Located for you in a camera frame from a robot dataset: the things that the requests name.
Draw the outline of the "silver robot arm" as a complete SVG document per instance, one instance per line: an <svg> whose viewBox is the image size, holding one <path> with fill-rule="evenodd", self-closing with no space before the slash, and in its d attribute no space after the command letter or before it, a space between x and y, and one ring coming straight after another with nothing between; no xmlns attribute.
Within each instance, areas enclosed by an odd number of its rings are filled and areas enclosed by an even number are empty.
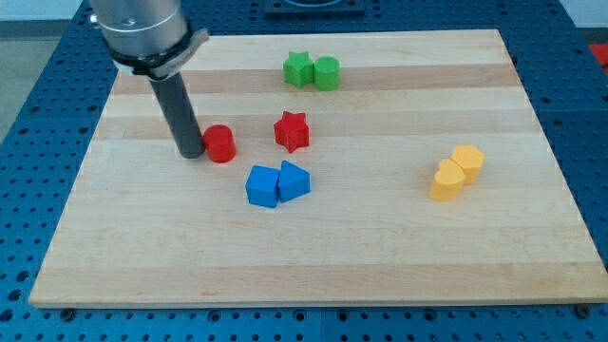
<svg viewBox="0 0 608 342"><path fill-rule="evenodd" d="M181 71L209 40L193 29L181 0L91 0L109 53L133 75L163 81Z"/></svg>

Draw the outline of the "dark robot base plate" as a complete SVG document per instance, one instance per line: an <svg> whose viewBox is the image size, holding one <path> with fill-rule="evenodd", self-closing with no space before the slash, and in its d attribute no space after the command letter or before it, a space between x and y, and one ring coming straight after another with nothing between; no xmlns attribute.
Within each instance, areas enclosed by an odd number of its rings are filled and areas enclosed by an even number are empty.
<svg viewBox="0 0 608 342"><path fill-rule="evenodd" d="M366 0L263 0L266 17L287 14L362 14Z"/></svg>

